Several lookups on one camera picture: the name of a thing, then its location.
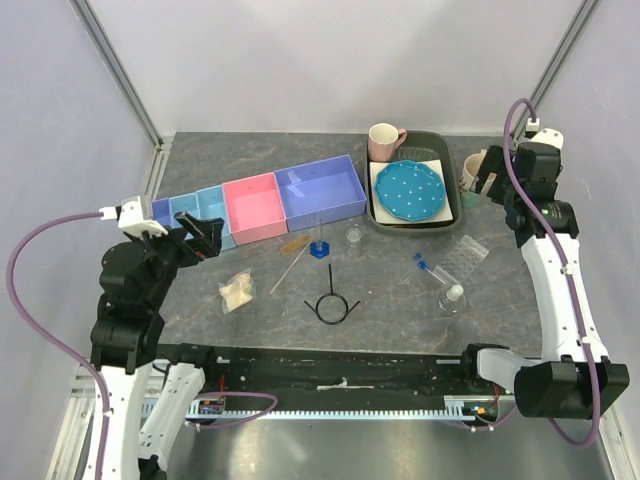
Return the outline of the bag of cotton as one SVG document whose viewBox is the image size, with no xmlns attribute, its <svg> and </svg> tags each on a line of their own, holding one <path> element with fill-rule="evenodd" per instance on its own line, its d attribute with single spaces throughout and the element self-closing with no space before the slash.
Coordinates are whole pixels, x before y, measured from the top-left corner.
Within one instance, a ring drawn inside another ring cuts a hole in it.
<svg viewBox="0 0 640 480">
<path fill-rule="evenodd" d="M 231 313 L 249 303 L 256 296 L 252 270 L 245 269 L 234 275 L 227 283 L 219 283 L 218 291 L 222 297 L 224 314 Z"/>
</svg>

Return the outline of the glass stirring rod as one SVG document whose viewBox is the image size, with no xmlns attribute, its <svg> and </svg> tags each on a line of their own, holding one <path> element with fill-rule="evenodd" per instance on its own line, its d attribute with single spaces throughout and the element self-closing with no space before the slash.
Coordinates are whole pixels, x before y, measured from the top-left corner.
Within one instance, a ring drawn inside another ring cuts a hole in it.
<svg viewBox="0 0 640 480">
<path fill-rule="evenodd" d="M 274 286 L 270 289 L 269 291 L 269 295 L 273 295 L 274 292 L 277 290 L 277 288 L 279 287 L 279 285 L 283 282 L 283 280 L 286 278 L 286 276 L 289 274 L 289 272 L 293 269 L 293 267 L 296 265 L 296 263 L 299 261 L 299 259 L 301 258 L 301 256 L 305 253 L 305 251 L 308 249 L 308 246 L 310 245 L 310 242 L 308 242 L 304 247 L 301 248 L 301 250 L 299 251 L 299 253 L 296 255 L 296 257 L 294 258 L 294 260 L 291 262 L 291 264 L 287 267 L 287 269 L 284 271 L 284 273 L 280 276 L 280 278 L 276 281 L 276 283 L 274 284 Z"/>
</svg>

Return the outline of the graduated cylinder blue base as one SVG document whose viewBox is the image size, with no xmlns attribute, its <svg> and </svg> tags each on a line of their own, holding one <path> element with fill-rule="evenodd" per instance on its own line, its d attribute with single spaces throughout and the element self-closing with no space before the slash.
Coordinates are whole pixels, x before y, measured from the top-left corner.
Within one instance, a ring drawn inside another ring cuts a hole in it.
<svg viewBox="0 0 640 480">
<path fill-rule="evenodd" d="M 330 254 L 330 246 L 324 238 L 324 222 L 320 213 L 316 213 L 313 216 L 313 222 L 313 239 L 310 244 L 309 253 L 316 259 L 322 259 Z"/>
</svg>

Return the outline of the glass flask white stopper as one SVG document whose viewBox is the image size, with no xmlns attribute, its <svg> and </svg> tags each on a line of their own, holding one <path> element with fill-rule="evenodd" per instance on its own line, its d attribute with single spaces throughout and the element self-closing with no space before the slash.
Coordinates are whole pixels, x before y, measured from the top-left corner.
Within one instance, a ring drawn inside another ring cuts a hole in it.
<svg viewBox="0 0 640 480">
<path fill-rule="evenodd" d="M 460 284 L 449 284 L 442 287 L 438 295 L 439 309 L 447 316 L 454 316 L 466 309 L 464 287 Z"/>
</svg>

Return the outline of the black wire spring clamp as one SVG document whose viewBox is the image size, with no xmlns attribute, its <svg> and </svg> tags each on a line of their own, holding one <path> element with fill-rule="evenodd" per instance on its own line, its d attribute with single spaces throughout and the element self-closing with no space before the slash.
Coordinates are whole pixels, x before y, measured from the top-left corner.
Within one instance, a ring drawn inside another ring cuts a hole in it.
<svg viewBox="0 0 640 480">
<path fill-rule="evenodd" d="M 354 310 L 361 305 L 360 301 L 349 302 L 335 287 L 332 264 L 328 267 L 327 293 L 322 294 L 315 302 L 304 300 L 303 304 L 312 311 L 314 316 L 326 326 L 338 326 L 351 316 Z"/>
</svg>

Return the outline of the small glass beaker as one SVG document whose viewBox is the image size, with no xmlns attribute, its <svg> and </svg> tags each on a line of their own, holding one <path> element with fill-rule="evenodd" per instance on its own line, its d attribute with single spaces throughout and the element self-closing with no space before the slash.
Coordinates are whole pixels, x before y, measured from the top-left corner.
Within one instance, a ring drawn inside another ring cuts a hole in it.
<svg viewBox="0 0 640 480">
<path fill-rule="evenodd" d="M 358 227 L 351 227 L 346 232 L 348 245 L 352 248 L 356 248 L 361 245 L 362 237 L 362 232 Z"/>
</svg>

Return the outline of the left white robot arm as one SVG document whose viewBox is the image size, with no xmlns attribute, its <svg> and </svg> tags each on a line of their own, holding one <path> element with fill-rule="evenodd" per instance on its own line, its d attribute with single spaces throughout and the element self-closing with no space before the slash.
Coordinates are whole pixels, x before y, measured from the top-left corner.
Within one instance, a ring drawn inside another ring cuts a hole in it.
<svg viewBox="0 0 640 480">
<path fill-rule="evenodd" d="M 126 241 L 101 259 L 103 292 L 90 335 L 90 364 L 99 377 L 86 478 L 165 478 L 188 406 L 197 393 L 218 385 L 212 349 L 182 347 L 160 400 L 147 419 L 141 417 L 171 284 L 180 269 L 217 257 L 222 247 L 223 219 L 200 220 L 187 212 L 176 219 L 180 226 L 172 229 L 135 215 L 124 226 Z"/>
</svg>

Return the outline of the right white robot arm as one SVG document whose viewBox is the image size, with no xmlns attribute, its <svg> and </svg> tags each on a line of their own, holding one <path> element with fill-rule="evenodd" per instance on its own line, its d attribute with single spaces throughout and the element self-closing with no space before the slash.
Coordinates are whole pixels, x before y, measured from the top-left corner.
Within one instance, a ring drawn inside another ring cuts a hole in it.
<svg viewBox="0 0 640 480">
<path fill-rule="evenodd" d="M 492 383 L 514 393 L 525 417 L 590 419 L 624 392 L 629 372 L 611 361 L 597 332 L 581 278 L 575 213 L 555 197 L 563 142 L 550 128 L 527 132 L 508 153 L 517 186 L 507 173 L 506 153 L 493 145 L 472 184 L 474 192 L 503 206 L 528 267 L 542 329 L 541 359 L 528 360 L 504 346 L 471 344 L 457 377 L 469 393 Z"/>
</svg>

